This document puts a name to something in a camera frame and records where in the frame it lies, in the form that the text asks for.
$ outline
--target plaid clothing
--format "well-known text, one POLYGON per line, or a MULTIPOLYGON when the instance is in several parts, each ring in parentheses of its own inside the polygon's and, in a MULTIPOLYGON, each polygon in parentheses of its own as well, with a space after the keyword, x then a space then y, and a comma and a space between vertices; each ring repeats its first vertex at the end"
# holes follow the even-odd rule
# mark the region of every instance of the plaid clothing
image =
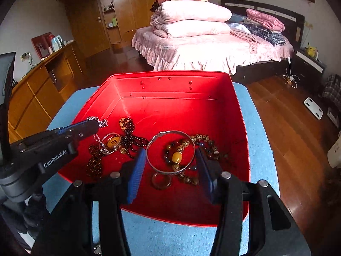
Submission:
POLYGON ((330 75, 322 92, 322 97, 328 98, 341 111, 341 77, 330 75))
POLYGON ((251 34, 257 35, 262 39, 270 42, 273 46, 286 44, 286 40, 282 38, 282 33, 273 33, 271 30, 257 25, 244 24, 251 34))

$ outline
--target pink comforter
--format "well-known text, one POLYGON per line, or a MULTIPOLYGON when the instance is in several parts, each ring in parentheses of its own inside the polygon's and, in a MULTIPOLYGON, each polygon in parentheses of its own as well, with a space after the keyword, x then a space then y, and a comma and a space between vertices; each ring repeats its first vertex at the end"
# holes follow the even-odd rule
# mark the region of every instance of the pink comforter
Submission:
POLYGON ((261 13, 251 8, 248 8, 246 13, 249 18, 261 23, 265 28, 279 32, 285 30, 284 24, 272 15, 261 13))
POLYGON ((253 35, 259 43, 252 52, 249 42, 231 34, 163 38, 151 27, 137 29, 132 46, 147 59, 154 70, 207 70, 236 73, 236 66, 259 61, 281 61, 293 55, 290 42, 272 46, 270 42, 253 35))
POLYGON ((154 34, 164 38, 187 37, 197 35, 229 34, 230 27, 224 22, 182 20, 152 26, 154 34))
POLYGON ((231 16, 230 10, 210 2, 166 1, 151 16, 150 25, 161 25, 187 19, 224 22, 231 16))

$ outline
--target bed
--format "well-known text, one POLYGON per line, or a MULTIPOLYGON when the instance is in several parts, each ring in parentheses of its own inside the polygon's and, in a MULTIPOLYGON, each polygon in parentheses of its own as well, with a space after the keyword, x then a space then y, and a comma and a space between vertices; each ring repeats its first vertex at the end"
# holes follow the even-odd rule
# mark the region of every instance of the bed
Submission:
POLYGON ((154 70, 210 70, 224 71, 238 83, 252 83, 273 75, 280 75, 287 67, 286 58, 301 45, 305 18, 280 7, 245 0, 222 0, 221 5, 232 13, 246 15, 247 8, 271 14, 280 19, 286 29, 288 43, 273 47, 260 42, 252 49, 248 42, 232 35, 203 35, 182 38, 162 38, 153 34, 151 27, 140 28, 132 40, 154 70))

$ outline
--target wooden desk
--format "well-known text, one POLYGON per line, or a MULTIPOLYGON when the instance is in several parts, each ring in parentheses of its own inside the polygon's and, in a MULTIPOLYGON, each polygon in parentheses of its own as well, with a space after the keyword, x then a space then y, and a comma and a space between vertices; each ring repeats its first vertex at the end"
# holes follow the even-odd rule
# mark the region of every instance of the wooden desk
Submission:
POLYGON ((46 130, 64 102, 78 89, 87 87, 88 78, 76 42, 39 63, 12 90, 10 143, 46 130))

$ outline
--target red box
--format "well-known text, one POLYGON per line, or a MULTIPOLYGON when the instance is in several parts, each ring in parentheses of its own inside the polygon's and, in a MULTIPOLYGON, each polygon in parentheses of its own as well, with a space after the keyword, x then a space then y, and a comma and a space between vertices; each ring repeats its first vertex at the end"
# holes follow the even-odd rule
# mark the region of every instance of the red box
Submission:
MULTIPOLYGON (((151 139, 160 131, 179 130, 188 135, 208 134, 221 155, 223 170, 250 180, 248 142, 243 117, 231 78, 223 72, 212 71, 153 71, 113 75, 93 94, 76 116, 73 123, 88 116, 107 119, 108 127, 98 135, 123 132, 119 126, 122 117, 132 118, 134 135, 151 139)), ((162 158, 166 141, 180 136, 164 136, 157 140, 148 153, 157 168, 167 169, 162 158)), ((95 143, 88 137, 79 144, 79 156, 60 170, 60 175, 69 181, 81 179, 91 182, 86 175, 90 158, 88 147, 95 143)), ((190 158, 193 148, 184 151, 182 163, 190 158)), ((127 155, 115 152, 102 158, 103 175, 119 171, 127 155)), ((220 206, 213 206, 200 186, 180 182, 172 178, 167 190, 156 190, 151 184, 155 172, 146 163, 137 198, 122 209, 156 220, 171 223, 216 226, 220 206)), ((244 203, 243 218, 248 213, 244 203)))

